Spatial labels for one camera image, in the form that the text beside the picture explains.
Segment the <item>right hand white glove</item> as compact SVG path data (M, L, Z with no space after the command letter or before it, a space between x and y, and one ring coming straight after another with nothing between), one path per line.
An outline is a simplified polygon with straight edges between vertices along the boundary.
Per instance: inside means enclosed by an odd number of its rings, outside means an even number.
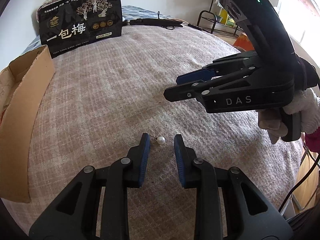
M305 144L312 152L319 152L319 97L311 88L299 91L283 110L286 114L301 113L301 131L305 134ZM275 109L258 112L258 126L268 132L271 144L288 133L287 126L281 121Z

